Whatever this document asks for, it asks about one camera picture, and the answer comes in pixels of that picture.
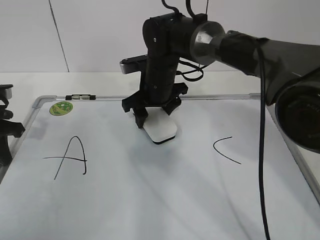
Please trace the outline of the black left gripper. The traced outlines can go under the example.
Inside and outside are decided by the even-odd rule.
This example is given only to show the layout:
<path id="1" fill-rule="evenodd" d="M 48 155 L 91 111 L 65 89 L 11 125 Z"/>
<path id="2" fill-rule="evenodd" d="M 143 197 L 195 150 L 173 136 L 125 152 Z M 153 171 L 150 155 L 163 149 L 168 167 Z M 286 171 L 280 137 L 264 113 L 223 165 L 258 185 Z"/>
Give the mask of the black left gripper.
<path id="1" fill-rule="evenodd" d="M 8 166 L 13 157 L 8 144 L 8 136 L 20 138 L 25 132 L 25 127 L 21 122 L 9 121 L 13 117 L 13 112 L 7 110 L 9 101 L 1 99 L 3 104 L 0 105 L 0 165 Z"/>

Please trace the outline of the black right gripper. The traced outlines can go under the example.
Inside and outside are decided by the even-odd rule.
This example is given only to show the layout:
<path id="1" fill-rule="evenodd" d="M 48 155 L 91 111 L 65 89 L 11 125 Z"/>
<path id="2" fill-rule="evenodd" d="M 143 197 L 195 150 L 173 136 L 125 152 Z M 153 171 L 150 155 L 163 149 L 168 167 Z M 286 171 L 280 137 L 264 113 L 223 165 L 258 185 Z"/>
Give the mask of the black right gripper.
<path id="1" fill-rule="evenodd" d="M 170 116 L 182 104 L 180 95 L 185 95 L 188 87 L 184 82 L 175 83 L 177 67 L 175 56 L 152 58 L 147 55 L 146 70 L 140 72 L 139 90 L 122 100 L 124 112 L 133 109 L 139 129 L 149 116 L 146 108 L 161 107 Z"/>

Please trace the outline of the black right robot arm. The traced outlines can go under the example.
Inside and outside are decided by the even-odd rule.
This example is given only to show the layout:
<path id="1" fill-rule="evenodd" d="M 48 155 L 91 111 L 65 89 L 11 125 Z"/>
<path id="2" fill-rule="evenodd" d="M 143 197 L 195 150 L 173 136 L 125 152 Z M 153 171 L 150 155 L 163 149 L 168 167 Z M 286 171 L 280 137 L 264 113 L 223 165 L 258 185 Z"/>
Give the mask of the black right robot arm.
<path id="1" fill-rule="evenodd" d="M 262 100 L 275 107 L 276 120 L 298 146 L 320 151 L 320 48 L 318 45 L 258 38 L 225 31 L 204 14 L 197 18 L 165 14 L 147 19 L 142 27 L 147 53 L 120 62 L 124 74 L 140 72 L 139 90 L 122 101 L 125 112 L 135 113 L 141 128 L 147 108 L 161 107 L 170 114 L 187 93 L 175 83 L 178 65 L 201 71 L 220 62 L 261 79 Z"/>

